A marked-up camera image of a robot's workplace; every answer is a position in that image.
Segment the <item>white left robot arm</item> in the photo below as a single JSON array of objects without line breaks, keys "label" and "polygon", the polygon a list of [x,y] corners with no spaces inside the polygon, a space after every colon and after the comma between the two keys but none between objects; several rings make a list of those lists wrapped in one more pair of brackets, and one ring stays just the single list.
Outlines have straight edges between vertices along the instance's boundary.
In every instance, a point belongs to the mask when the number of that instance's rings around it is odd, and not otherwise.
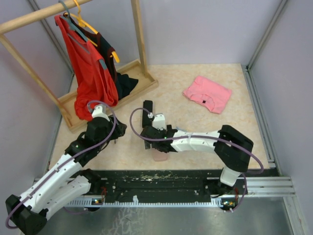
[{"label": "white left robot arm", "polygon": [[67,203],[80,195],[98,193],[102,188],[101,177],[83,167],[110,141],[124,136],[126,129],[113,115],[89,121],[86,131],[70,143],[52,169],[21,195],[12,194],[6,199],[6,227],[36,235]]}]

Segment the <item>red tank top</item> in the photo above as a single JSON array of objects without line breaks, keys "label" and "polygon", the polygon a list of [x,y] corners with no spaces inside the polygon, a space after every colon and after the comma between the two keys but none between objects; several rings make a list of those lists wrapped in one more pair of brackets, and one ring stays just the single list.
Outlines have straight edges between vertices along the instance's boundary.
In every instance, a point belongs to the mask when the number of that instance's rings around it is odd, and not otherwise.
[{"label": "red tank top", "polygon": [[105,102],[111,107],[118,104],[118,92],[109,70],[97,72],[95,75],[76,75],[76,79],[78,88],[74,109],[79,119],[92,119],[87,107],[92,100]]}]

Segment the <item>black sunglasses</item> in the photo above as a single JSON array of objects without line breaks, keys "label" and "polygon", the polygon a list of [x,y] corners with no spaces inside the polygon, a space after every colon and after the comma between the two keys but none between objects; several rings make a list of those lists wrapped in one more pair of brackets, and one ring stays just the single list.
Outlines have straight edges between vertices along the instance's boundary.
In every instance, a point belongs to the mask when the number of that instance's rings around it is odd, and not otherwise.
[{"label": "black sunglasses", "polygon": [[118,122],[114,128],[114,131],[111,135],[111,141],[116,142],[120,137],[123,137],[126,133],[127,125],[121,122]]}]

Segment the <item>grey clothes hanger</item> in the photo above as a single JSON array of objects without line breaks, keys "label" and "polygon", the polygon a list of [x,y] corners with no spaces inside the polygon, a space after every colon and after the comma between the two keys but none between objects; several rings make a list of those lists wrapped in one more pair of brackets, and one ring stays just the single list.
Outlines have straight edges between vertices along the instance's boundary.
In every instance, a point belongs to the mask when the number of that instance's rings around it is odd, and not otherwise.
[{"label": "grey clothes hanger", "polygon": [[61,31],[76,75],[95,75],[108,71],[104,58],[97,51],[97,45],[83,34],[81,27],[69,15],[56,15],[54,21]]}]

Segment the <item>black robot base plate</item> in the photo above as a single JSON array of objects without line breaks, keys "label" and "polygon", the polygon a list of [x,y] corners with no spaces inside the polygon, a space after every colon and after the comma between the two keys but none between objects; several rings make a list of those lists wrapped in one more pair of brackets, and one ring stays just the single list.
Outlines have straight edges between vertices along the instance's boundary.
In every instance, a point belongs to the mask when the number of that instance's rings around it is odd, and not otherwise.
[{"label": "black robot base plate", "polygon": [[218,207],[231,211],[247,194],[246,179],[229,187],[221,170],[98,170],[91,192],[70,206],[94,212],[117,207]]}]

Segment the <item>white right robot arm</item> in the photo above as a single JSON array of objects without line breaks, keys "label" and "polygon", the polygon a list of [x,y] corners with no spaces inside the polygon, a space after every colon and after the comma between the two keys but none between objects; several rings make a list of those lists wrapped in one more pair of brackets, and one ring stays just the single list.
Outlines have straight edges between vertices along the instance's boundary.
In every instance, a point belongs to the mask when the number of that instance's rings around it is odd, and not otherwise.
[{"label": "white right robot arm", "polygon": [[144,127],[140,135],[159,152],[196,151],[216,154],[224,163],[219,180],[219,190],[231,193],[237,178],[248,170],[254,142],[230,125],[206,133],[184,132],[173,129],[158,130]]}]

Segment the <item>black glasses case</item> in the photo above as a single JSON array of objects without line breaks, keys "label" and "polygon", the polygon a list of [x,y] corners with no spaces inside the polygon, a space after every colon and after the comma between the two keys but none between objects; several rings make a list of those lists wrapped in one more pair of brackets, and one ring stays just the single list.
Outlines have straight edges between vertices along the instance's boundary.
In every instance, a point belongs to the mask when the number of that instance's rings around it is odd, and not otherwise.
[{"label": "black glasses case", "polygon": [[148,115],[153,111],[153,102],[151,100],[143,101],[143,108],[147,110],[142,112],[142,129],[146,126],[151,126],[152,119],[148,117]]}]

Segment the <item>dark navy garment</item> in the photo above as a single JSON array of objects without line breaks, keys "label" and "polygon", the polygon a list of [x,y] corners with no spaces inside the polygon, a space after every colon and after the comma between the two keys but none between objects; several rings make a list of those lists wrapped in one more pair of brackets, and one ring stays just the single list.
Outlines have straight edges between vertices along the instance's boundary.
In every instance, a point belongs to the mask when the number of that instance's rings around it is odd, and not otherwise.
[{"label": "dark navy garment", "polygon": [[137,86],[138,79],[131,78],[127,74],[121,74],[116,71],[113,58],[111,55],[115,49],[107,42],[107,40],[100,34],[90,33],[81,28],[83,34],[91,39],[97,45],[97,51],[104,58],[105,64],[110,72],[111,78],[114,80],[118,92],[118,99],[121,100],[128,96],[131,91]]}]

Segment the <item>pink folded t-shirt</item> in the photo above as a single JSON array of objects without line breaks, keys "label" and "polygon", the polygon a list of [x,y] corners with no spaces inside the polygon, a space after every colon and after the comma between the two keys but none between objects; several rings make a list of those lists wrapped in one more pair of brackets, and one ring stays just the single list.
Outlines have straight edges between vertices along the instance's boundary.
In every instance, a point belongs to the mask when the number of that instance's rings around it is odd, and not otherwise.
[{"label": "pink folded t-shirt", "polygon": [[221,114],[232,95],[232,90],[206,77],[197,76],[183,91],[183,95],[210,112]]}]

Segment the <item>yellow clothes hanger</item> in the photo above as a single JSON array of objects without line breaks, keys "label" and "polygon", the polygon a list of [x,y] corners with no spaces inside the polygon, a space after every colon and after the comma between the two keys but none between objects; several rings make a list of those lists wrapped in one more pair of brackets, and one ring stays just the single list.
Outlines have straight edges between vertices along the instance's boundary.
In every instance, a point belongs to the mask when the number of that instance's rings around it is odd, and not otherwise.
[{"label": "yellow clothes hanger", "polygon": [[[92,27],[89,23],[87,23],[85,20],[83,20],[82,18],[82,15],[81,15],[81,6],[80,4],[78,3],[77,0],[73,0],[73,2],[75,3],[78,11],[77,11],[77,14],[73,14],[73,13],[66,13],[67,15],[71,16],[72,18],[75,18],[79,24],[80,27],[86,27],[86,28],[89,28],[94,34],[97,34],[98,31]],[[120,59],[117,55],[117,53],[114,51],[111,53],[110,57],[114,58],[114,60],[119,63],[120,62]]]}]

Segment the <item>pink glasses case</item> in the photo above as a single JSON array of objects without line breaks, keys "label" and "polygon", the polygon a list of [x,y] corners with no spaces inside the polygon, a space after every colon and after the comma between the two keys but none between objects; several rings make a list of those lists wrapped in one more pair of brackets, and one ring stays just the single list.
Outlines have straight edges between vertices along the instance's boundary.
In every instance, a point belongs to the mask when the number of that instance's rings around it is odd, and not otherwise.
[{"label": "pink glasses case", "polygon": [[154,151],[153,152],[153,159],[156,162],[163,162],[168,159],[168,154],[164,152]]}]

